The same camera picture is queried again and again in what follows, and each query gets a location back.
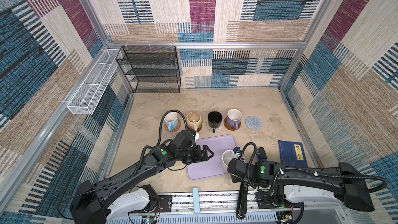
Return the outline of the light brown wooden coaster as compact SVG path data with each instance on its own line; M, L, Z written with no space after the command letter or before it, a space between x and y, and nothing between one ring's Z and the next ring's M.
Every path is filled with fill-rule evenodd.
M241 122L238 123L237 129L228 125L227 118L223 122L224 126L230 131L236 131L241 127Z

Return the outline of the woven straw round coaster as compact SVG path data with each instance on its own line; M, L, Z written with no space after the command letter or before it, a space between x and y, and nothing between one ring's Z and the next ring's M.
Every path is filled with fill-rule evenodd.
M170 123L170 125L168 122L164 122L163 127L167 132L177 132L181 127L181 121L178 120L177 122Z

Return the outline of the multicolour woven round coaster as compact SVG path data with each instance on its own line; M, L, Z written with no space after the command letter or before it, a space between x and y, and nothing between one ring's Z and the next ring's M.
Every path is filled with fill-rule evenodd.
M209 125L208 122L206 122L206 127L211 133L216 133L223 129L223 125L220 125L218 128L215 129L215 131L213 131L213 128Z

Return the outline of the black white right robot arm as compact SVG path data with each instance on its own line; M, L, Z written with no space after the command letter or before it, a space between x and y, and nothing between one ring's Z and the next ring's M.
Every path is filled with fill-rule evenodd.
M372 212L375 208L370 194L388 185L385 178L363 175L345 162L330 168L299 168L268 160L251 164L232 159L228 172L276 206L315 201L326 193L347 208Z

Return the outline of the beige ceramic mug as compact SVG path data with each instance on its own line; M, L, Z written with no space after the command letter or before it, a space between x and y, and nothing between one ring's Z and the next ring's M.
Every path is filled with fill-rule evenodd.
M186 119L187 119L187 125L188 124L193 125L194 123L203 124L203 119L202 119L200 113L198 113L198 112L190 112L187 115Z

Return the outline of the white mug blue handle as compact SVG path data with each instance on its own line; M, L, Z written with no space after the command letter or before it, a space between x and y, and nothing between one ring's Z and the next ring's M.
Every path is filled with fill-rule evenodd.
M177 122L178 121L178 114L176 112L170 112L166 114L164 118L164 122L168 122L169 125L170 123Z

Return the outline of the black mug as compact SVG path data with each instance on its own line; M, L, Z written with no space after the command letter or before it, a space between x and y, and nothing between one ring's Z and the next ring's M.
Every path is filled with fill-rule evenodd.
M210 112L207 116L208 126L215 133L216 130L221 126L223 120L222 114L217 111Z

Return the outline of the blue-grey woven round coaster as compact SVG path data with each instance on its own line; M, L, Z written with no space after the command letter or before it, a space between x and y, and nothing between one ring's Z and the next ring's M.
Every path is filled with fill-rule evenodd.
M262 121L256 116L249 116L245 119L246 126L254 131L260 131L262 129Z

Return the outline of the white mug lavender handle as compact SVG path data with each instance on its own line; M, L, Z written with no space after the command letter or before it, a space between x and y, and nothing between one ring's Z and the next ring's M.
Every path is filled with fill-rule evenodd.
M237 129L238 123L241 122L242 113L237 109L231 109L227 113L228 125Z

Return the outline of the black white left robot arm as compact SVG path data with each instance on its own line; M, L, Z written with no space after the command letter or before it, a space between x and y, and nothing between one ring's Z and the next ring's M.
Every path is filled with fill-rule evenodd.
M183 149L171 143L158 145L142 160L108 179L94 184L89 180L81 183L69 207L72 219L76 224L104 224L112 212L111 204L127 190L172 167L176 161L190 165L208 161L213 156L207 145Z

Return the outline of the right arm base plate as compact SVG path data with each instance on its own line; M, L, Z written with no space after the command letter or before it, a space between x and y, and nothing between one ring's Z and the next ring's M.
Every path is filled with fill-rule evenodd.
M259 209L273 209L273 208L300 208L299 203L291 203L285 200L275 202L272 196L266 196L260 192L255 193L255 201Z

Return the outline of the white speckled mug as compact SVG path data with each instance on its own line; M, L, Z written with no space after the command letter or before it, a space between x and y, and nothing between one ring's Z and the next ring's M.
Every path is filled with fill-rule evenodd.
M233 150L226 150L221 157L221 165L222 168L227 171L228 170L228 165L231 162L232 159L235 158L235 152Z

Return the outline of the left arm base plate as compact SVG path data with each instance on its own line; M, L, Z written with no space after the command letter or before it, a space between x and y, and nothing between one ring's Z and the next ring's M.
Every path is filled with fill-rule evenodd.
M153 205L149 208L150 213L169 213L171 212L172 202L172 195L159 195Z

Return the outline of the dark brown wooden coaster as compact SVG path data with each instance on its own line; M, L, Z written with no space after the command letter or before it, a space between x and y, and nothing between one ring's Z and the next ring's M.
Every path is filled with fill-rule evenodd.
M188 124L187 128L189 131L200 132L202 129L202 126L203 126L202 124L194 123L193 125Z

